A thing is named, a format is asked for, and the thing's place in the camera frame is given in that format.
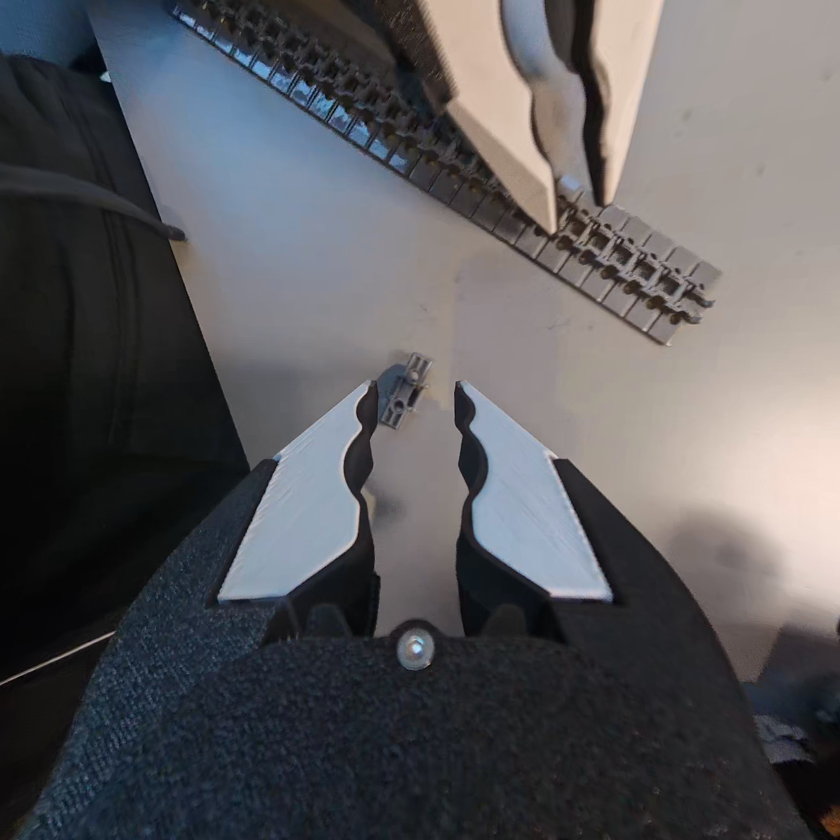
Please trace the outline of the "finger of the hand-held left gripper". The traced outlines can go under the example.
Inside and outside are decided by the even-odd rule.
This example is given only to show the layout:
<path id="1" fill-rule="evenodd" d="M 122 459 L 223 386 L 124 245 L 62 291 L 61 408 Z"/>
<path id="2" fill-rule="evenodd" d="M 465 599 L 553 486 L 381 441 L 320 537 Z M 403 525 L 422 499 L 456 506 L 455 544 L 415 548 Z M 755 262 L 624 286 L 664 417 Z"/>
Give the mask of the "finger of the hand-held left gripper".
<path id="1" fill-rule="evenodd" d="M 584 89 L 583 144 L 596 203 L 613 202 L 654 54 L 663 1 L 578 1 L 573 69 Z"/>
<path id="2" fill-rule="evenodd" d="M 549 161 L 532 126 L 532 91 L 508 48 L 499 1 L 422 1 L 423 24 L 444 72 L 445 109 L 514 202 L 557 232 Z"/>

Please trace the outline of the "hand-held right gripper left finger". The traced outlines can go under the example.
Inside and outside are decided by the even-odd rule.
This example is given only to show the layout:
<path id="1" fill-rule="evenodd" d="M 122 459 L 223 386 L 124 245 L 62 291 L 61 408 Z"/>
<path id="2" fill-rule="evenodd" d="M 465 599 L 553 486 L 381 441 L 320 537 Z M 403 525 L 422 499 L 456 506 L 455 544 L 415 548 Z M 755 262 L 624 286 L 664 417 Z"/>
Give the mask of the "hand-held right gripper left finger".
<path id="1" fill-rule="evenodd" d="M 381 584 L 363 489 L 378 407 L 376 382 L 364 381 L 274 458 L 219 605 L 285 607 L 292 631 L 313 608 L 333 605 L 353 635 L 373 634 Z"/>

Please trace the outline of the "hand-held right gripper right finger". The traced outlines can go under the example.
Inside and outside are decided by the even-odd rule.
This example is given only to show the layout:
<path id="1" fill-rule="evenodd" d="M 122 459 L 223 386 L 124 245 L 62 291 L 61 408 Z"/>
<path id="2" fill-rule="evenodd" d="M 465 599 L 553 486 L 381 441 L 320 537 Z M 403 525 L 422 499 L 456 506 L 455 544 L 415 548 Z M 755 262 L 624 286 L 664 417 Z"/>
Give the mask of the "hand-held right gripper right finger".
<path id="1" fill-rule="evenodd" d="M 554 604 L 614 605 L 558 456 L 467 381 L 455 384 L 454 411 L 466 487 L 455 558 L 465 635 L 511 613 L 526 635 L 559 636 Z"/>

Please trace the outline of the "grey track link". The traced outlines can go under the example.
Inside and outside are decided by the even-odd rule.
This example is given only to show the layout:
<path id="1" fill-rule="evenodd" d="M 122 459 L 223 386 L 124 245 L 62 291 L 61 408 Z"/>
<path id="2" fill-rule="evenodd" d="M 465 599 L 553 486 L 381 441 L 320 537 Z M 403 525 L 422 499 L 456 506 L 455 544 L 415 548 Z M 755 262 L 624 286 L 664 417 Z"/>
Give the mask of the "grey track link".
<path id="1" fill-rule="evenodd" d="M 379 425 L 396 431 L 416 412 L 429 387 L 433 367 L 432 358 L 414 352 L 405 361 L 392 364 L 380 374 L 377 378 Z"/>

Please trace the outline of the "light grey desk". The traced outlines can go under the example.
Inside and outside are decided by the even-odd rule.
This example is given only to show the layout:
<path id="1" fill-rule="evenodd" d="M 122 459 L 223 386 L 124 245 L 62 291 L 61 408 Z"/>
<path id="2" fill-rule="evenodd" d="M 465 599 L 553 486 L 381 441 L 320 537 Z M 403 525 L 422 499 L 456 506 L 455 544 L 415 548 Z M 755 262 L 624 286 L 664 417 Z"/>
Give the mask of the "light grey desk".
<path id="1" fill-rule="evenodd" d="M 838 2 L 667 2 L 618 202 L 722 270 L 660 347 L 176 23 L 91 3 L 254 465 L 417 351 L 372 438 L 377 630 L 461 634 L 466 380 L 666 557 L 740 679 L 838 668 Z"/>

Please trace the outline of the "black yellow toy brick vehicle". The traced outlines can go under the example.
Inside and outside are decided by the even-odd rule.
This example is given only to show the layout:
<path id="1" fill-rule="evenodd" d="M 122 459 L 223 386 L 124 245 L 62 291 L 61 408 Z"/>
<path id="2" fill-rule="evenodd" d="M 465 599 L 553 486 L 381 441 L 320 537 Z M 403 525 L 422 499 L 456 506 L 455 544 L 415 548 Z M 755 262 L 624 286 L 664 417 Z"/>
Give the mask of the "black yellow toy brick vehicle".
<path id="1" fill-rule="evenodd" d="M 785 626 L 759 675 L 742 682 L 765 752 L 777 770 L 796 766 L 838 793 L 839 644 L 829 635 Z"/>

